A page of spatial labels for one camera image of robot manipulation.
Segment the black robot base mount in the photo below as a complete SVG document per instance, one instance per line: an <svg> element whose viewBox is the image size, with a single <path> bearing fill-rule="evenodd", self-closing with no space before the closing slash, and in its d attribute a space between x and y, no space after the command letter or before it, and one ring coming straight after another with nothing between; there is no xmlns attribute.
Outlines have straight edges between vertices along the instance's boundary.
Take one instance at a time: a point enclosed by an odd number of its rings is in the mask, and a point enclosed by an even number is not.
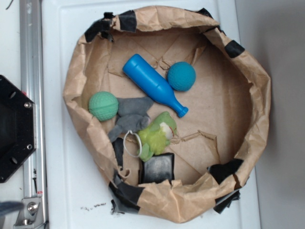
<svg viewBox="0 0 305 229"><path fill-rule="evenodd" d="M34 103L0 76L0 182L7 182L36 149Z"/></svg>

